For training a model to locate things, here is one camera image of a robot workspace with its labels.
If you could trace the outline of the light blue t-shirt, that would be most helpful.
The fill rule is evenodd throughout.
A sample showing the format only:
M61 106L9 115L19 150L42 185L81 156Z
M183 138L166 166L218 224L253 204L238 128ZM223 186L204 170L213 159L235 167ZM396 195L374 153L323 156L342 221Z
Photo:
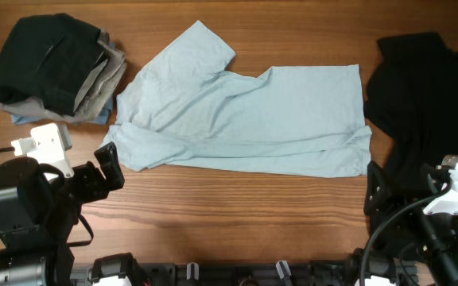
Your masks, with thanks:
M358 65L227 70L235 51L197 21L117 96L104 137L120 162L312 177L366 173L371 128Z

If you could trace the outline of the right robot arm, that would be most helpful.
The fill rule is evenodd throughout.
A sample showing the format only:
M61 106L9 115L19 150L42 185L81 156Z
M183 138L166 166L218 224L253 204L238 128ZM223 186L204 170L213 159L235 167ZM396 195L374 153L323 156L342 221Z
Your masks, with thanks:
M424 189L405 189L368 164L370 237L346 260L347 285L415 285L405 261L427 265L436 285L458 285L458 156L423 164L420 175Z

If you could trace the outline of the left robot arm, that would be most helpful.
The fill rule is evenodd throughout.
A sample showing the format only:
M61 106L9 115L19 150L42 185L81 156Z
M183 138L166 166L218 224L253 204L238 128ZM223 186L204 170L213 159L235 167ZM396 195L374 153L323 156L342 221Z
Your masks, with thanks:
M70 242L72 228L82 224L94 233L83 205L125 183L114 143L95 157L98 166L87 162L71 175L33 158L0 164L0 286L152 285L131 253L98 258L81 278L74 273L72 248L92 240Z

